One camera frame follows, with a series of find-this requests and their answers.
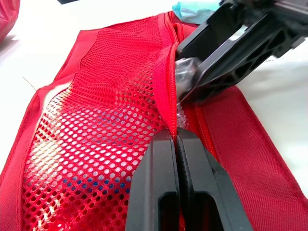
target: plastic wrap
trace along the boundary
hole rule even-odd
[[[176,86],[177,86],[177,98],[191,90],[193,88],[193,76],[197,70],[198,65],[200,64],[200,60],[196,57],[193,58],[183,58],[176,61]],[[187,128],[188,122],[186,115],[182,109],[181,104],[178,102],[177,104],[177,119],[178,119],[178,127]]]

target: red zipper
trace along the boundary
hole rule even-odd
[[[202,111],[202,109],[195,105],[194,106],[194,110],[195,110],[195,116],[196,116],[196,121],[198,124],[198,129],[200,131],[200,139],[203,143],[203,146],[215,157],[215,159],[219,162],[217,153],[215,151],[215,147],[208,129],[208,125],[206,123],[205,120],[205,115]]]
[[[167,77],[168,77],[168,89],[169,89],[169,103],[171,107],[171,127],[170,132],[171,136],[176,142],[176,135],[177,135],[177,90],[175,85],[175,54],[176,54],[176,48],[179,44],[179,40],[184,40],[184,31],[183,26],[181,24],[172,24],[170,21],[170,18],[168,16],[168,13],[165,14],[165,24],[170,32],[171,39],[173,40],[173,46],[171,48],[170,52],[170,58],[169,58],[169,68],[167,71]],[[205,146],[205,148],[218,160],[217,153],[215,151],[208,126],[205,121],[204,114],[202,112],[202,109],[198,107],[197,105],[194,106],[195,108],[195,119],[190,120],[189,122],[197,121],[197,129],[199,130],[200,138]]]
[[[169,19],[168,14],[165,14],[165,24],[170,32],[170,37],[173,40],[173,45],[171,47],[170,51],[170,57],[169,57],[169,68],[167,69],[167,83],[168,83],[168,89],[169,89],[169,104],[170,104],[170,110],[171,110],[171,127],[170,133],[172,136],[172,139],[174,142],[176,142],[177,137],[177,90],[175,85],[175,54],[176,49],[178,47],[179,41],[177,34],[175,33],[175,30],[173,28],[173,25]]]

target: red bag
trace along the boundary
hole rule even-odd
[[[20,0],[0,0],[0,43],[13,28],[19,12]]]
[[[34,95],[0,177],[0,227],[124,230],[132,174],[158,130],[177,133],[173,13],[81,31]],[[237,88],[184,108],[256,231],[308,229],[308,202]]]

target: red mesh fabric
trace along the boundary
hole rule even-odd
[[[124,230],[132,174],[165,127],[153,94],[157,20],[100,30],[44,110],[26,157],[24,230]]]

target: white surface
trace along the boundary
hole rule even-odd
[[[166,12],[176,2],[22,0],[17,23],[0,45],[0,107],[5,112],[0,113],[0,171],[35,89],[53,81],[79,30]],[[306,42],[264,63],[240,88],[308,197],[307,53]]]

